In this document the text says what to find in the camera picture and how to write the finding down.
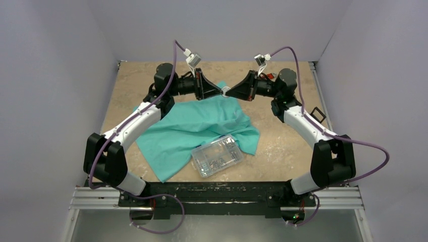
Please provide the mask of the teal t-shirt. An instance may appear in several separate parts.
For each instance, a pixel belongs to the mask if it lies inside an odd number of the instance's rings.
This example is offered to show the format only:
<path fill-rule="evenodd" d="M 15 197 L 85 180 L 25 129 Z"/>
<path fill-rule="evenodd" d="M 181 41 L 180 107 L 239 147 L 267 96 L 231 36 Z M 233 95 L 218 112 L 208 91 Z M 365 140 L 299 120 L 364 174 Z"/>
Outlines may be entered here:
<path fill-rule="evenodd" d="M 136 145 L 155 176 L 166 182 L 190 161 L 191 150 L 224 135 L 231 135 L 244 153 L 256 154 L 259 130 L 236 98 L 218 95 L 175 103 L 162 120 L 136 140 Z"/>

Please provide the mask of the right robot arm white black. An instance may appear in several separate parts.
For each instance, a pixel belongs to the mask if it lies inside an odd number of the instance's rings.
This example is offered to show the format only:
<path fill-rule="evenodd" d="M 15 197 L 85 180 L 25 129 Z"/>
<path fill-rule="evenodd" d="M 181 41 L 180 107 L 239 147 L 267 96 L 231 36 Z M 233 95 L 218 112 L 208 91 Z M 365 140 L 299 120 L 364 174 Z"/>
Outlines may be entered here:
<path fill-rule="evenodd" d="M 348 136 L 335 139 L 329 135 L 320 120 L 303 109 L 295 96 L 297 74 L 282 69 L 274 81 L 265 75 L 249 71 L 240 83 L 223 92 L 225 96 L 252 101 L 256 95 L 271 97 L 271 109 L 281 122 L 294 129 L 312 148 L 310 170 L 286 182 L 283 198 L 296 205 L 303 195 L 335 185 L 356 175 L 353 145 Z"/>

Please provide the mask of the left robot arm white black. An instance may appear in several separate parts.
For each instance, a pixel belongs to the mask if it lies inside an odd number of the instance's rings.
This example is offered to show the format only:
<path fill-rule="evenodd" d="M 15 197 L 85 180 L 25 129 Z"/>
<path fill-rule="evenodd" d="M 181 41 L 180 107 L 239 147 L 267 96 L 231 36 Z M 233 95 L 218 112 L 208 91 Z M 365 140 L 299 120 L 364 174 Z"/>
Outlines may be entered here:
<path fill-rule="evenodd" d="M 83 170 L 89 176 L 89 186 L 96 187 L 92 182 L 96 178 L 130 193 L 137 206 L 148 204 L 149 185 L 128 169 L 125 154 L 138 137 L 169 113 L 175 104 L 174 96 L 185 94 L 194 94 L 197 100 L 203 100 L 222 95 L 223 91 L 210 82 L 200 68 L 178 76 L 173 64 L 160 64 L 148 94 L 132 114 L 104 134 L 93 133 L 88 137 Z"/>

